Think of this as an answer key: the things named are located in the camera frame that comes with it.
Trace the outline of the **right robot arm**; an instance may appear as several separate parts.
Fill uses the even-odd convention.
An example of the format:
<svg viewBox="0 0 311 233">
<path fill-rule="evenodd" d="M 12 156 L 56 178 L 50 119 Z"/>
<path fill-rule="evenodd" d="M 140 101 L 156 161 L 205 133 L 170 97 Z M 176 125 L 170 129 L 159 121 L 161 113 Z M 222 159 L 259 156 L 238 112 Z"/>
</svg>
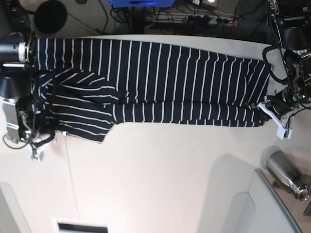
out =
<svg viewBox="0 0 311 233">
<path fill-rule="evenodd" d="M 13 143 L 40 147 L 54 140 L 36 116 L 39 77 L 35 66 L 36 37 L 27 11 L 18 0 L 0 2 L 0 95 L 6 117 L 7 137 Z"/>
</svg>

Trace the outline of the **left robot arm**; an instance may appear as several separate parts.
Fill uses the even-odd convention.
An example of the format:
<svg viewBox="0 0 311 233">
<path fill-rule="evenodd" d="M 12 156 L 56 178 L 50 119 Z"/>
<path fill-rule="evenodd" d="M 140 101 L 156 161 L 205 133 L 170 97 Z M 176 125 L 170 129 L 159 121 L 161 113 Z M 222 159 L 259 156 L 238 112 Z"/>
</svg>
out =
<svg viewBox="0 0 311 233">
<path fill-rule="evenodd" d="M 300 104 L 311 102 L 311 2 L 270 0 L 268 4 L 275 44 L 266 47 L 262 56 L 267 63 L 267 53 L 279 50 L 286 77 L 280 79 L 269 72 L 273 80 L 285 88 L 274 96 L 267 96 L 267 105 L 281 118 Z"/>
</svg>

